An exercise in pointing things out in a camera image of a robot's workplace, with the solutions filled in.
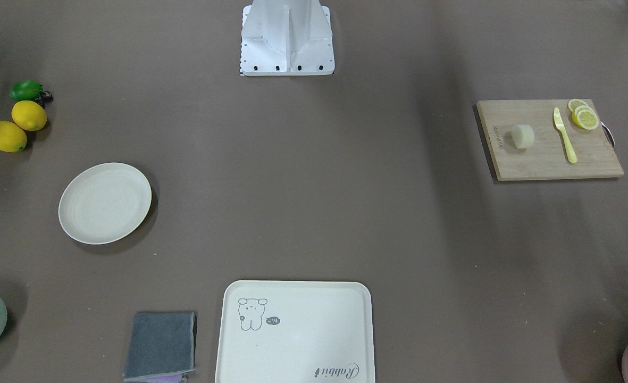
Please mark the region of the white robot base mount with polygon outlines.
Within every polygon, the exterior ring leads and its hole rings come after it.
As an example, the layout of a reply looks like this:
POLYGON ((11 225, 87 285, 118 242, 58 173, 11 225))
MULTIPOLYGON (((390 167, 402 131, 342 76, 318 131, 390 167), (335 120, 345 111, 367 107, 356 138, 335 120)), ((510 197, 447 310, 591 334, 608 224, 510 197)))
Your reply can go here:
POLYGON ((319 1, 253 1, 241 15, 241 75, 334 73, 331 12, 319 1))

